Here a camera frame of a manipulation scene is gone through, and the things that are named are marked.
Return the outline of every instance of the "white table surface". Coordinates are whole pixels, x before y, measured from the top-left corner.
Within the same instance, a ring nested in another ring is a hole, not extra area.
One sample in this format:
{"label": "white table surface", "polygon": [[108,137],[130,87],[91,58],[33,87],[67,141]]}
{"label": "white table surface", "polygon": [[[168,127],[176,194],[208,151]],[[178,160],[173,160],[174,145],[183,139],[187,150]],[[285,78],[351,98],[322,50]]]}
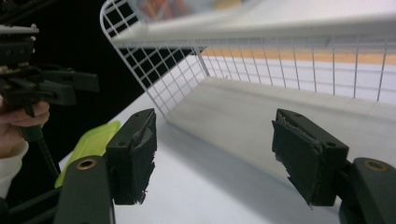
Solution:
{"label": "white table surface", "polygon": [[[146,94],[113,120],[155,108]],[[141,205],[116,205],[117,223],[338,223],[337,208],[312,211],[285,184],[218,147],[169,125],[157,113],[156,168]]]}

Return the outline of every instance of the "white shelf board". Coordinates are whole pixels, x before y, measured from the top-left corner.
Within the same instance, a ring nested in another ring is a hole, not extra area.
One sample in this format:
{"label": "white shelf board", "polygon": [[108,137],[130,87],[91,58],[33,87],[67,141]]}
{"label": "white shelf board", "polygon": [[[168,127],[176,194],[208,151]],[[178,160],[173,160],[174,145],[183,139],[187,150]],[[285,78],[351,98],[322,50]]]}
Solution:
{"label": "white shelf board", "polygon": [[313,35],[394,35],[396,4],[392,0],[263,0],[246,4],[223,20],[212,14],[143,24],[137,22],[112,42],[206,38],[289,37]]}
{"label": "white shelf board", "polygon": [[166,120],[265,173],[288,176],[272,152],[271,120],[283,108],[305,115],[349,146],[348,159],[396,166],[396,106],[349,97],[208,77]]}

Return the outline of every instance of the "black background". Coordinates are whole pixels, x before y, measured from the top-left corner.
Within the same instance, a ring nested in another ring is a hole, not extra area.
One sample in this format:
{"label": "black background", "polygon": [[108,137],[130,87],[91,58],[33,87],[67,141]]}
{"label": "black background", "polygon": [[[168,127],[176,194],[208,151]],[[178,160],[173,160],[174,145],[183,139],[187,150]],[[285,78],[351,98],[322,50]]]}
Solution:
{"label": "black background", "polygon": [[[60,0],[14,23],[35,23],[39,28],[30,63],[58,64],[99,77],[100,92],[78,91],[77,105],[50,106],[43,133],[55,162],[66,156],[85,132],[107,123],[143,93],[101,30],[99,12],[104,2]],[[52,188],[47,167],[30,145],[8,193],[8,204],[22,203]]]}

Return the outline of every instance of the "finger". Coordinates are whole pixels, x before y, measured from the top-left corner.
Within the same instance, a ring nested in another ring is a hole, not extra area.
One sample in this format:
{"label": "finger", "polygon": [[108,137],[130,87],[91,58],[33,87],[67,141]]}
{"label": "finger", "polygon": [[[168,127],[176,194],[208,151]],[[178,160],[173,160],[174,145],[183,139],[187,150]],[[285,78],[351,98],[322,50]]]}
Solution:
{"label": "finger", "polygon": [[[45,114],[50,109],[50,105],[47,102],[41,101],[35,105],[33,105],[33,111],[35,116],[40,116]],[[0,114],[0,123],[13,123],[18,121],[23,121],[26,119],[30,119],[24,109],[14,110],[8,113]]]}
{"label": "finger", "polygon": [[35,116],[35,118],[28,117],[27,119],[12,121],[10,123],[14,126],[31,127],[36,125],[42,125],[46,123],[49,120],[49,118],[50,118],[50,112],[47,111],[38,116]]}
{"label": "finger", "polygon": [[8,157],[12,148],[23,141],[20,128],[9,126],[7,133],[1,134],[0,159]]}

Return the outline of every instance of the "white wire rack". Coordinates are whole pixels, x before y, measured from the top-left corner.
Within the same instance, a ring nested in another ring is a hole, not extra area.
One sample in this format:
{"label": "white wire rack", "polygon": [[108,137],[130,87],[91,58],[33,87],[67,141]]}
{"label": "white wire rack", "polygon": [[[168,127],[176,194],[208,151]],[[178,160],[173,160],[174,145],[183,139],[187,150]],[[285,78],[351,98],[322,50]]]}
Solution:
{"label": "white wire rack", "polygon": [[[112,41],[137,18],[127,1],[109,1],[101,22]],[[163,114],[205,77],[396,104],[396,35],[173,39],[114,46]],[[171,76],[162,79],[167,72]]]}

